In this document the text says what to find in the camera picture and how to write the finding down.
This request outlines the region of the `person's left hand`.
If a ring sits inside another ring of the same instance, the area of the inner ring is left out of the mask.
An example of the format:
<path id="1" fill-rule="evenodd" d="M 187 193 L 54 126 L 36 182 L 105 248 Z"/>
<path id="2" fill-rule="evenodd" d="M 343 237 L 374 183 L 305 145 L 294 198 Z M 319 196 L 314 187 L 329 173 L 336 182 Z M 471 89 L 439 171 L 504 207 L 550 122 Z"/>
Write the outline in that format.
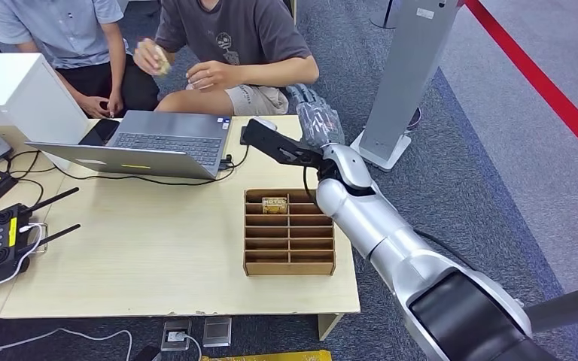
<path id="1" fill-rule="evenodd" d="M 113 89 L 107 103 L 108 116 L 115 118 L 121 115 L 123 110 L 122 92 L 119 89 Z"/>
<path id="2" fill-rule="evenodd" d="M 243 81 L 240 67 L 218 61 L 197 63 L 187 70 L 186 77 L 193 89 L 202 91 L 229 89 Z"/>

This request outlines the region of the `person's right hand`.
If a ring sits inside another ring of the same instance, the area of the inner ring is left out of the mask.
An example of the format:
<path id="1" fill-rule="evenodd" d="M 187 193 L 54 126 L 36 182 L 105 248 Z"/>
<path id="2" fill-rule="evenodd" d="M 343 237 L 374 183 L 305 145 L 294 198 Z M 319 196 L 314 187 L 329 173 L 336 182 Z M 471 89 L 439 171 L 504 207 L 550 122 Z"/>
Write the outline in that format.
<path id="1" fill-rule="evenodd" d="M 98 96 L 80 95 L 76 99 L 80 108 L 93 119 L 106 118 L 110 111 L 106 108 L 109 100 Z"/>
<path id="2" fill-rule="evenodd" d="M 137 43 L 133 60 L 141 70 L 149 75 L 164 75 L 171 68 L 170 54 L 149 38 Z"/>

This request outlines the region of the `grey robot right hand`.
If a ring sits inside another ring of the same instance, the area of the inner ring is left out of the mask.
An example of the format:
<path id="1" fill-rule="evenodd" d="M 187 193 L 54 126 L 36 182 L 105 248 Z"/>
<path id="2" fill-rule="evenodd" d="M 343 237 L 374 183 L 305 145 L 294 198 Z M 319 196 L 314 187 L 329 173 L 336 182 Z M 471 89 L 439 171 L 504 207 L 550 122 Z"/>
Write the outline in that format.
<path id="1" fill-rule="evenodd" d="M 304 84 L 287 87 L 296 103 L 302 129 L 301 142 L 320 149 L 328 144 L 345 144 L 345 135 L 337 111 Z"/>

